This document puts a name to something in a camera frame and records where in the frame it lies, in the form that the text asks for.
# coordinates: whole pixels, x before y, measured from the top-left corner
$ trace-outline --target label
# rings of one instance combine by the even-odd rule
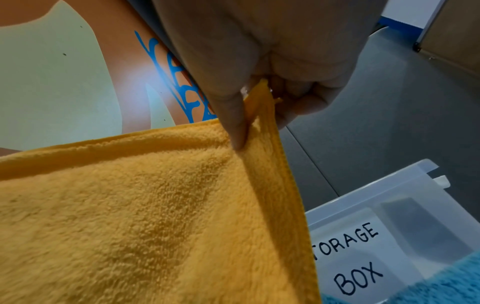
[[[310,232],[320,291],[375,304],[423,277],[371,209]]]

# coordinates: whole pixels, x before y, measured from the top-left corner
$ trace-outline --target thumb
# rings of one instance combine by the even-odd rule
[[[244,101],[240,92],[230,96],[210,96],[206,93],[213,111],[230,136],[231,146],[240,150],[247,140]]]

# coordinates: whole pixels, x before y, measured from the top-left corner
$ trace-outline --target plastic storage box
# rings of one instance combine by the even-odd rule
[[[480,224],[436,168],[420,161],[306,213],[322,293],[378,303],[480,250]]]

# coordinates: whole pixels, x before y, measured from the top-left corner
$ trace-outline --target blue towel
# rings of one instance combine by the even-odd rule
[[[323,304],[347,304],[322,295]],[[390,297],[384,304],[480,303],[480,251],[472,253],[428,280]]]

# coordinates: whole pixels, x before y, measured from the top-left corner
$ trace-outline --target blue graffiti design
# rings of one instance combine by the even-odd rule
[[[180,65],[180,66],[174,66],[173,65],[174,58],[175,58],[173,53],[169,51],[166,55],[166,61],[168,62],[168,68],[169,68],[170,73],[171,73],[170,75],[173,79],[173,83],[172,83],[172,81],[170,80],[168,75],[161,68],[161,66],[160,66],[160,64],[157,60],[157,57],[155,56],[155,46],[157,46],[159,44],[159,41],[155,38],[151,38],[148,42],[148,48],[147,48],[137,31],[135,31],[135,35],[136,35],[136,38],[138,39],[138,41],[140,42],[141,46],[145,50],[145,52],[148,54],[150,59],[153,61],[153,65],[155,65],[156,71],[160,75],[161,79],[166,83],[166,86],[170,90],[171,94],[175,97],[176,101],[178,102],[181,109],[183,110],[186,117],[188,118],[188,121],[190,123],[194,122],[194,118],[192,116],[192,110],[194,108],[200,106],[200,101],[203,103],[204,108],[205,108],[205,110],[203,112],[202,121],[216,118],[217,116],[215,114],[213,114],[212,112],[210,112],[210,110],[209,110],[209,107],[208,107],[209,102],[208,102],[207,98],[205,97],[205,95],[203,95],[200,92],[199,87],[195,84],[195,82],[193,81],[193,79],[190,76],[188,76],[188,80],[190,80],[190,83],[192,83],[191,86],[188,86],[188,85],[182,85],[181,86],[181,85],[179,85],[178,79],[176,77],[176,73],[185,71],[185,68],[182,65]],[[175,89],[178,92],[181,100],[177,97],[177,95],[175,94],[173,89]],[[195,92],[198,95],[198,99],[200,99],[200,101],[196,100],[194,102],[187,102],[187,92],[188,91]]]

